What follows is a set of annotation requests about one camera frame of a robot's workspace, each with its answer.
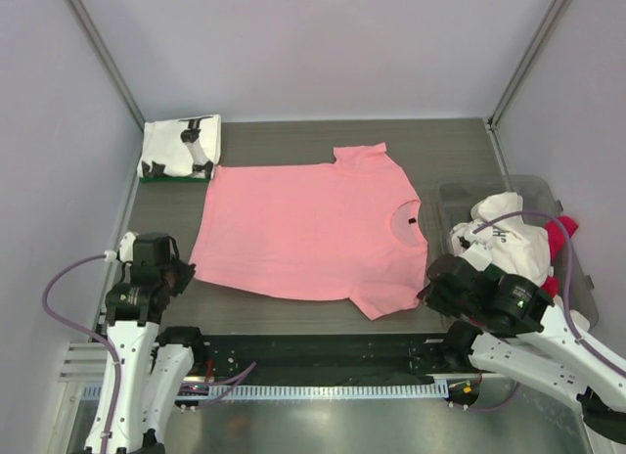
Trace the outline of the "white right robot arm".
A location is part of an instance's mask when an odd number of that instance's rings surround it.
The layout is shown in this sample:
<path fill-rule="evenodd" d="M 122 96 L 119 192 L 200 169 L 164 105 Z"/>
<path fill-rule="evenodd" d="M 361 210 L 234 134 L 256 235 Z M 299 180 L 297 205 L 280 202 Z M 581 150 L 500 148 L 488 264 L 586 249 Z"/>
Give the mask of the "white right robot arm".
<path fill-rule="evenodd" d="M 528 279 L 445 254 L 426 271 L 420 300 L 454 318 L 440 348 L 452 371 L 472 367 L 538 390 L 598 435 L 625 441 L 625 365 Z"/>

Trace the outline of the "pink t shirt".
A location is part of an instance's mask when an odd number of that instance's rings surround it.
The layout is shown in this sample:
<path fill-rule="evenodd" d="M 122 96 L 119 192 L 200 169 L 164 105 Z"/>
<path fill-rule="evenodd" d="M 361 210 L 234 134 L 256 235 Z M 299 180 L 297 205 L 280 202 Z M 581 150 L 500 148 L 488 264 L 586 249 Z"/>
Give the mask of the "pink t shirt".
<path fill-rule="evenodd" d="M 379 319 L 419 305 L 421 200 L 383 143 L 319 164 L 220 166 L 191 260 L 200 281 L 275 298 L 351 301 Z"/>

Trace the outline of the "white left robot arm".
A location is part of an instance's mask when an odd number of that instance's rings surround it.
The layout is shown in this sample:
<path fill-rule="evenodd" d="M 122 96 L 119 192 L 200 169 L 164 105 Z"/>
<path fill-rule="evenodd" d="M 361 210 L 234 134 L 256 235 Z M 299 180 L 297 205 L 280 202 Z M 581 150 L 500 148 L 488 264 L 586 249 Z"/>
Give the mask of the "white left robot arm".
<path fill-rule="evenodd" d="M 162 330 L 162 315 L 195 274 L 164 233 L 126 233 L 115 255 L 119 280 L 105 297 L 108 352 L 86 453 L 162 453 L 164 430 L 184 378 L 208 361 L 201 331 Z"/>

